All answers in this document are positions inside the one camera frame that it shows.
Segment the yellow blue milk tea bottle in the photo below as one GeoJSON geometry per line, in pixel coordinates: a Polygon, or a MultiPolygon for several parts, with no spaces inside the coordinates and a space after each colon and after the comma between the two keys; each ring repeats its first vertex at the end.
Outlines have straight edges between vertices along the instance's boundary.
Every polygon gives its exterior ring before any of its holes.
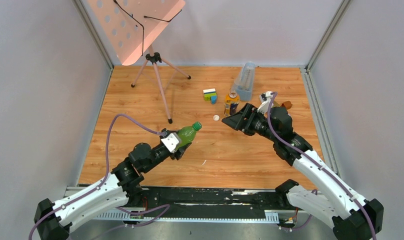
{"type": "Polygon", "coordinates": [[[240,97],[235,90],[225,97],[224,101],[224,115],[226,117],[232,116],[237,112],[238,105],[240,103],[240,97]]]}

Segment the green plastic bottle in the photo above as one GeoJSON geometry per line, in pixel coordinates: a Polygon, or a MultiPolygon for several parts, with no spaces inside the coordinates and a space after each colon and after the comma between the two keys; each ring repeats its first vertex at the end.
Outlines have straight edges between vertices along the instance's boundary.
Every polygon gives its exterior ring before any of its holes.
{"type": "Polygon", "coordinates": [[[177,136],[180,139],[180,143],[177,145],[177,150],[189,143],[191,143],[194,138],[196,137],[196,134],[199,130],[202,129],[202,124],[199,121],[196,121],[192,125],[185,126],[182,129],[178,130],[177,136]]]}

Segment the white bottle cap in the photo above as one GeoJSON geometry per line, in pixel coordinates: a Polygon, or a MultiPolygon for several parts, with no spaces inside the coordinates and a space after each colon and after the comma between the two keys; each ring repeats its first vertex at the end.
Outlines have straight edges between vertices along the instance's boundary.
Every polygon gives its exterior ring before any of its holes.
{"type": "Polygon", "coordinates": [[[220,120],[220,116],[219,116],[219,115],[214,115],[214,116],[213,116],[213,120],[216,121],[216,122],[219,121],[219,120],[220,120]]]}

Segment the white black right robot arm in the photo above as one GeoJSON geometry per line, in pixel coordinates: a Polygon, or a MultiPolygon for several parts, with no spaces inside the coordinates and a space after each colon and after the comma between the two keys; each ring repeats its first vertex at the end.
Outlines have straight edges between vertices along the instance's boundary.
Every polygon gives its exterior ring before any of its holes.
{"type": "Polygon", "coordinates": [[[276,204],[291,206],[329,226],[338,240],[375,240],[383,228],[384,206],[368,200],[346,184],[321,159],[313,147],[294,132],[293,119],[285,107],[272,107],[264,114],[250,103],[222,123],[247,136],[258,134],[273,142],[279,158],[306,176],[320,195],[289,179],[276,188],[276,204]]]}

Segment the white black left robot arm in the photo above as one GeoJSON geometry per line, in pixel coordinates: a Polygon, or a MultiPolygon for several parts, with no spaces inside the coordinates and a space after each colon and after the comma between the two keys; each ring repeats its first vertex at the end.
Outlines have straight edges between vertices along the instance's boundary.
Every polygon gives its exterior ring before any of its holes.
{"type": "Polygon", "coordinates": [[[42,200],[36,209],[33,231],[42,240],[66,240],[84,223],[114,208],[143,201],[144,174],[167,158],[179,160],[192,144],[197,132],[187,126],[178,131],[163,129],[158,145],[138,143],[128,156],[105,177],[83,190],[51,201],[42,200]]]}

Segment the clear blue detergent bottle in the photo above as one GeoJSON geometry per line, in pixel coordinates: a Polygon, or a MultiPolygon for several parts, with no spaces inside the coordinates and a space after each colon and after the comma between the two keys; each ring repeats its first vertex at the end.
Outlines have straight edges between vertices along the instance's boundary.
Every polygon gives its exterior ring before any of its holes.
{"type": "Polygon", "coordinates": [[[241,101],[249,102],[252,99],[256,67],[255,63],[247,62],[231,86],[231,91],[236,92],[241,101]]]}

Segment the coloured toy brick stack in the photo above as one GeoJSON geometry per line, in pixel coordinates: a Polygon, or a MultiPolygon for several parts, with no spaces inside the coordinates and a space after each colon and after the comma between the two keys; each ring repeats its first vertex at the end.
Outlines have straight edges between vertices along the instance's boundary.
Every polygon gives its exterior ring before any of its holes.
{"type": "Polygon", "coordinates": [[[216,89],[215,88],[204,89],[203,98],[206,102],[210,102],[212,105],[214,105],[218,99],[216,89]]]}

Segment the brown small block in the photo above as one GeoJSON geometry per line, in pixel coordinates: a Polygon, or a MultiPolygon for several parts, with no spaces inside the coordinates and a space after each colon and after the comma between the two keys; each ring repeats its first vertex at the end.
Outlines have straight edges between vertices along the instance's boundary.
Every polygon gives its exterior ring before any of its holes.
{"type": "Polygon", "coordinates": [[[284,102],[281,104],[281,106],[284,107],[284,108],[286,108],[287,110],[289,110],[289,109],[292,108],[293,104],[292,104],[291,101],[288,100],[288,101],[284,101],[284,102]]]}

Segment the pink music stand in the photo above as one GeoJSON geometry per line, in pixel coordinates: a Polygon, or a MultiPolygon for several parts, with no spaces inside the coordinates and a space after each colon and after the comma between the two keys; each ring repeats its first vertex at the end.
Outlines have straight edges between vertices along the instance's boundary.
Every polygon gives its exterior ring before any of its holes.
{"type": "Polygon", "coordinates": [[[141,57],[145,57],[145,62],[138,72],[140,76],[146,65],[152,64],[167,121],[172,124],[173,119],[167,104],[159,64],[167,64],[189,80],[192,77],[162,57],[159,52],[154,51],[153,42],[182,12],[185,1],[89,0],[87,3],[122,66],[131,66],[141,57]]]}

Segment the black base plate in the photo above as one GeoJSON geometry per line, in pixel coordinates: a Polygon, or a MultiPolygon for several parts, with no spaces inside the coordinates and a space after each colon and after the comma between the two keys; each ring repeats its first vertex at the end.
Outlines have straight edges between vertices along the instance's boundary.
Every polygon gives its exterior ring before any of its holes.
{"type": "Polygon", "coordinates": [[[296,212],[273,189],[146,186],[125,207],[150,210],[165,204],[170,205],[165,218],[264,219],[266,210],[296,212]]]}

